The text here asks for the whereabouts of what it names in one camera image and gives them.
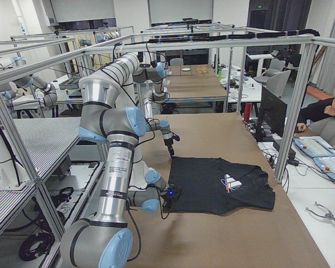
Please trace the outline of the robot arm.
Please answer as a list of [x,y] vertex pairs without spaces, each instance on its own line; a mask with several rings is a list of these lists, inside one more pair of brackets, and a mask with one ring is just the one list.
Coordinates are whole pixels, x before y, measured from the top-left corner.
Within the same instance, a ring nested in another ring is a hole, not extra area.
[[139,67],[133,74],[133,82],[140,85],[145,82],[147,92],[140,98],[140,105],[147,120],[147,131],[161,131],[164,144],[168,149],[170,156],[174,156],[174,141],[179,141],[180,137],[173,133],[170,129],[170,122],[166,119],[157,120],[153,117],[154,102],[162,102],[168,99],[168,90],[164,87],[164,79],[166,78],[166,63],[151,60],[150,63],[143,61],[143,53],[137,53]]
[[129,191],[135,149],[148,127],[160,130],[169,146],[173,137],[168,121],[148,123],[139,108],[114,106],[121,90],[120,81],[90,75],[81,79],[79,86],[84,90],[79,135],[88,141],[107,143],[108,156],[98,211],[66,230],[60,253],[73,267],[122,267],[133,245],[133,234],[124,218],[127,199],[155,212],[160,197],[167,196],[168,191],[168,184],[155,170],[143,174],[147,183],[144,192]]

